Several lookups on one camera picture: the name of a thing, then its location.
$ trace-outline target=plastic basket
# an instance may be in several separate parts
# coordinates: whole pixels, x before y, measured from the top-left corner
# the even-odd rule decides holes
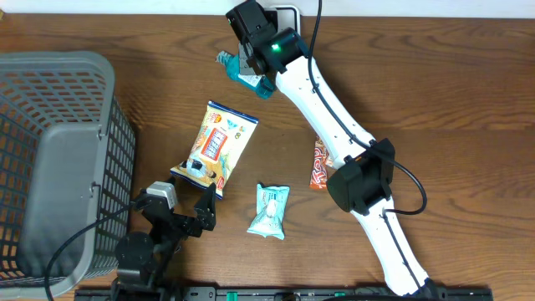
[[[78,230],[128,204],[135,137],[98,54],[0,55],[0,298],[45,298]],[[74,241],[52,293],[111,272],[128,212]]]

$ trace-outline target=candy wrapper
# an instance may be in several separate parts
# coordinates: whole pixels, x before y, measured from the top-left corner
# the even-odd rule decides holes
[[[288,186],[262,187],[258,184],[257,217],[254,218],[247,232],[264,237],[274,236],[283,240],[284,209],[289,193],[290,187]]]
[[[254,117],[208,102],[190,156],[171,168],[171,174],[204,189],[216,183],[217,197],[223,198],[223,187],[257,124]]]
[[[310,188],[323,190],[327,188],[327,167],[333,167],[333,160],[329,156],[324,142],[316,136],[314,147],[314,164],[310,175]]]

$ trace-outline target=green tape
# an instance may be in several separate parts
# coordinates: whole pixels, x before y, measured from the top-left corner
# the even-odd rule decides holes
[[[227,293],[227,301],[237,301],[237,293],[236,292],[228,292]]]

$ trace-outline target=white background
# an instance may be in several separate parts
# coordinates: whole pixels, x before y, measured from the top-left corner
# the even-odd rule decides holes
[[[0,0],[6,13],[163,13],[223,15],[242,0]],[[259,0],[293,4],[315,15],[316,0]],[[535,0],[324,0],[324,15],[389,17],[535,18]]]

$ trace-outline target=teal packet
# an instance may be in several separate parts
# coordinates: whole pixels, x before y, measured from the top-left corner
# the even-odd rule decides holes
[[[284,239],[283,218],[290,187],[257,185],[257,217],[247,232]]]

